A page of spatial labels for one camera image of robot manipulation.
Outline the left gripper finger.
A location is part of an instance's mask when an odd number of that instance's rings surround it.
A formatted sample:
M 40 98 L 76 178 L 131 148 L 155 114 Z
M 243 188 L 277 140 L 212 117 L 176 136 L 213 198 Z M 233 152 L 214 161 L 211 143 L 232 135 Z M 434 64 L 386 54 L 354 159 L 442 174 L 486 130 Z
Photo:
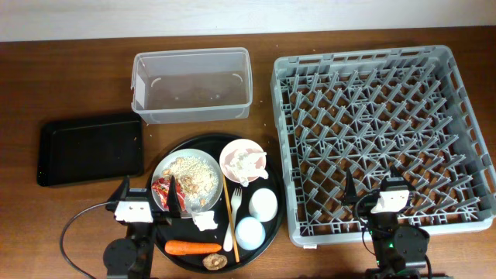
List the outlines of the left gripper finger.
M 130 183 L 129 176 L 124 177 L 121 184 L 108 198 L 108 202 L 119 202 L 124 200 L 129 190 L 129 183 Z
M 170 185 L 167 193 L 167 207 L 170 217 L 181 216 L 181 205 L 177 196 L 175 177 L 170 177 Z

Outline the red snack wrapper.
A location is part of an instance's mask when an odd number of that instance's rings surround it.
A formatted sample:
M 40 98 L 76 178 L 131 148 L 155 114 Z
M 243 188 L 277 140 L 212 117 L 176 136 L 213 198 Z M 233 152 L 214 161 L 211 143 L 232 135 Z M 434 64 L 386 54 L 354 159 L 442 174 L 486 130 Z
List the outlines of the red snack wrapper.
M 166 177 L 161 177 L 158 180 L 154 181 L 152 183 L 151 189 L 154 194 L 158 196 L 158 202 L 157 204 L 161 206 L 161 208 L 164 211 L 168 211 L 169 207 L 167 205 L 167 197 L 168 197 L 168 192 L 171 186 L 171 177 L 166 176 Z M 181 185 L 175 181 L 175 188 L 176 188 L 176 193 L 177 193 L 177 199 L 179 201 L 179 205 L 181 207 L 181 211 L 185 212 L 185 195 L 181 189 Z

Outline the small white tissue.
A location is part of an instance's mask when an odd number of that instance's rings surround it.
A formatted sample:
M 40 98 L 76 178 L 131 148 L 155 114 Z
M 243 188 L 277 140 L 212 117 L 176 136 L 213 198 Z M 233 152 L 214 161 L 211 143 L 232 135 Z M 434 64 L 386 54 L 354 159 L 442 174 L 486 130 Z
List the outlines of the small white tissue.
M 218 224 L 214 220 L 214 211 L 192 212 L 191 217 L 193 219 L 193 223 L 201 232 L 218 228 Z

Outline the grey plate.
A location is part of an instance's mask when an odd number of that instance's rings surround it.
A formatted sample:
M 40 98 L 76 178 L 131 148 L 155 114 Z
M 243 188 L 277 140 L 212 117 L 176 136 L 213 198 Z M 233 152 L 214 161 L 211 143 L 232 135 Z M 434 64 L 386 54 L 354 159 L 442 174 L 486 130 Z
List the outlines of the grey plate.
M 184 201 L 186 211 L 185 212 L 181 211 L 181 218 L 187 219 L 187 218 L 191 217 L 192 212 L 206 212 L 206 211 L 211 210 L 213 208 L 213 206 L 215 205 L 215 203 L 219 200 L 221 194 L 223 193 L 222 172 L 220 170 L 220 166 L 217 163 L 217 161 L 211 155 L 209 155 L 208 153 L 206 153 L 204 151 L 197 150 L 197 149 L 177 150 L 177 151 L 174 151 L 171 154 L 167 155 L 164 159 L 162 159 L 161 162 L 159 162 L 159 164 L 157 165 L 157 167 L 155 168 L 155 170 L 151 176 L 150 188 L 151 188 L 152 183 L 154 181 L 163 177 L 162 171 L 166 167 L 168 167 L 178 157 L 198 157 L 198 158 L 201 158 L 203 160 L 206 160 L 208 162 L 208 164 L 211 167 L 213 167 L 214 171 L 216 172 L 216 174 L 218 175 L 218 178 L 219 178 L 219 183 L 217 185 L 216 192 L 211 197 L 211 200 L 209 201 L 209 203 L 205 207 L 199 207 L 198 210 L 196 210 L 196 208 L 191 209 L 191 204 L 188 201 Z M 153 196 L 154 201 L 157 204 L 158 196 L 156 194 L 154 194 L 153 191 L 152 191 L 152 196 Z M 160 205 L 157 204 L 157 206 L 159 207 L 160 210 L 164 211 Z

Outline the rice and peanut shells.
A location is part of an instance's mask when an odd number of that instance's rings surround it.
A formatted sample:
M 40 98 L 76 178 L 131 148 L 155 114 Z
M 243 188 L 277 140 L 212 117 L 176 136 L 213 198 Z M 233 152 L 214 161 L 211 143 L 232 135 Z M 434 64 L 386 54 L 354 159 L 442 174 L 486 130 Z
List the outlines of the rice and peanut shells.
M 206 160 L 198 157 L 178 157 L 162 171 L 164 178 L 174 176 L 191 209 L 205 207 L 215 194 L 219 178 Z

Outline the light blue cup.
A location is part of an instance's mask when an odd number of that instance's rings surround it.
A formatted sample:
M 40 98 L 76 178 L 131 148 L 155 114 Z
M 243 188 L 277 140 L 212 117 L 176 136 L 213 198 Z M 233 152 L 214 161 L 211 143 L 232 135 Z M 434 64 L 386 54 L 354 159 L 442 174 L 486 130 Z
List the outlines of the light blue cup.
M 264 226 L 254 217 L 245 217 L 236 226 L 236 242 L 244 250 L 258 249 L 264 242 L 265 236 Z

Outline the pink bowl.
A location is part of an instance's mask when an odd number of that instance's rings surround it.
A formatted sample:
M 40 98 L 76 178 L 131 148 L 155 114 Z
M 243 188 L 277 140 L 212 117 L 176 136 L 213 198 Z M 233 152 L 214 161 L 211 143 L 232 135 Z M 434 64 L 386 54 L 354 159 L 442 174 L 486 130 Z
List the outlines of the pink bowl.
M 226 170 L 226 165 L 231 161 L 235 156 L 236 151 L 248 151 L 249 153 L 255 152 L 265 152 L 263 148 L 256 142 L 250 139 L 235 139 L 229 142 L 223 149 L 219 158 L 219 165 L 223 174 L 233 182 L 239 183 L 234 175 Z M 267 155 L 264 159 L 259 159 L 257 161 L 258 167 L 265 167 L 267 165 Z M 258 177 L 250 177 L 250 182 L 253 182 Z

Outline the white cup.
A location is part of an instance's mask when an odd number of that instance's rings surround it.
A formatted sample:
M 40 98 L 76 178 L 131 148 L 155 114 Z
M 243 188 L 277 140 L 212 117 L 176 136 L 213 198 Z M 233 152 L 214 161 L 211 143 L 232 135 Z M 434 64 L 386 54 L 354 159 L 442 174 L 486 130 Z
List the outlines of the white cup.
M 260 222 L 272 220 L 278 210 L 278 202 L 275 193 L 268 188 L 256 190 L 249 202 L 249 213 Z

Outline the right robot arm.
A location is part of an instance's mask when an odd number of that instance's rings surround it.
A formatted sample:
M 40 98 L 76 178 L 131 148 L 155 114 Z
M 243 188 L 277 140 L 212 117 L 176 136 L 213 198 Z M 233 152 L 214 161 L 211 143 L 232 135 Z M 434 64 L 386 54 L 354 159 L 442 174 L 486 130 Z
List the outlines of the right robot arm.
M 365 278 L 420 278 L 420 270 L 432 266 L 426 253 L 430 235 L 418 226 L 401 224 L 400 213 L 406 210 L 415 190 L 394 166 L 378 189 L 360 197 L 357 195 L 352 172 L 346 172 L 344 205 L 352 207 L 353 217 L 369 233 L 377 266 L 365 271 Z

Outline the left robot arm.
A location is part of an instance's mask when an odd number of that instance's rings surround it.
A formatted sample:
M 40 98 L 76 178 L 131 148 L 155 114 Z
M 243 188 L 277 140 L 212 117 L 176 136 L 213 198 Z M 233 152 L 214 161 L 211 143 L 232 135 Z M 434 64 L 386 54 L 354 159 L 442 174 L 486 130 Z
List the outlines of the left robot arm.
M 170 180 L 167 201 L 167 212 L 155 208 L 152 191 L 132 189 L 128 177 L 111 194 L 105 208 L 113 212 L 115 220 L 127 230 L 125 237 L 112 241 L 105 248 L 103 263 L 107 278 L 150 277 L 157 227 L 170 226 L 173 219 L 181 217 L 174 178 Z

